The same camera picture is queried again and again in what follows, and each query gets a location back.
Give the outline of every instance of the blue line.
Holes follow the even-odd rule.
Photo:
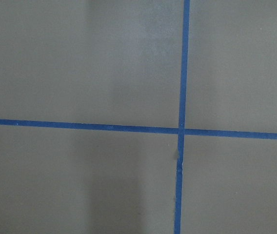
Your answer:
[[[277,140],[277,133],[185,129],[185,134],[186,135],[194,135],[194,136],[213,136],[213,137],[224,137],[225,136],[225,137],[240,137],[240,138],[274,139],[274,140]]]
[[[186,81],[188,63],[188,31],[189,31],[190,0],[184,0],[183,34],[182,34],[182,59],[181,59],[181,84],[179,94],[178,113],[178,161],[176,181],[176,209],[174,220],[174,233],[181,232],[181,207],[182,207],[182,183],[183,183],[183,155],[185,137],[185,105],[186,105]]]
[[[87,130],[104,130],[104,131],[119,131],[119,132],[137,132],[137,133],[162,133],[162,134],[178,133],[177,128],[125,126],[125,125],[91,124],[91,123],[46,122],[46,121],[12,120],[12,119],[0,119],[0,125],[87,129]]]

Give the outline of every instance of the blue tape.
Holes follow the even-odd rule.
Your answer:
[[[239,137],[239,138],[274,139],[274,140],[277,140],[277,133],[185,129],[185,134],[186,135],[194,135],[194,136]]]
[[[175,209],[175,220],[174,220],[175,234],[180,234],[180,231],[181,231],[189,14],[190,14],[190,0],[184,0],[181,81],[180,81],[179,113],[178,113],[178,161],[177,161],[177,181],[176,181],[176,209]]]
[[[108,124],[90,124],[90,123],[46,122],[46,121],[12,120],[12,119],[0,119],[0,125],[87,129],[87,130],[104,130],[104,131],[119,131],[119,132],[137,132],[137,133],[161,133],[161,134],[178,133],[177,128],[124,126],[124,125],[108,125]]]

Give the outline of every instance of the tiled floor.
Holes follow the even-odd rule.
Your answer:
[[[190,13],[0,1],[0,233],[179,234],[184,117],[181,233],[277,233],[277,1]]]

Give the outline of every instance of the gray surface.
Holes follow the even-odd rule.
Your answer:
[[[187,136],[183,234],[277,234],[277,140]]]
[[[171,234],[176,138],[0,126],[0,234]]]
[[[277,132],[277,0],[193,0],[188,128]]]
[[[0,1],[0,118],[177,127],[182,11]]]

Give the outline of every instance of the blue stripe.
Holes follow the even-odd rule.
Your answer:
[[[277,133],[185,129],[185,134],[186,135],[194,135],[194,136],[213,136],[213,137],[224,137],[225,136],[225,137],[240,137],[240,138],[274,139],[274,140],[277,140]]]
[[[177,128],[124,126],[124,125],[91,124],[91,123],[46,122],[46,121],[12,120],[12,119],[0,119],[0,125],[105,130],[105,131],[119,131],[119,132],[137,132],[137,133],[162,133],[162,134],[178,133]]]
[[[181,59],[181,83],[178,113],[178,161],[176,181],[176,209],[174,221],[174,233],[180,234],[181,230],[181,207],[182,207],[182,182],[183,182],[183,155],[185,136],[185,104],[186,104],[186,82],[187,82],[187,60],[188,60],[188,31],[190,0],[184,0],[183,12],[183,34],[182,34],[182,59]]]

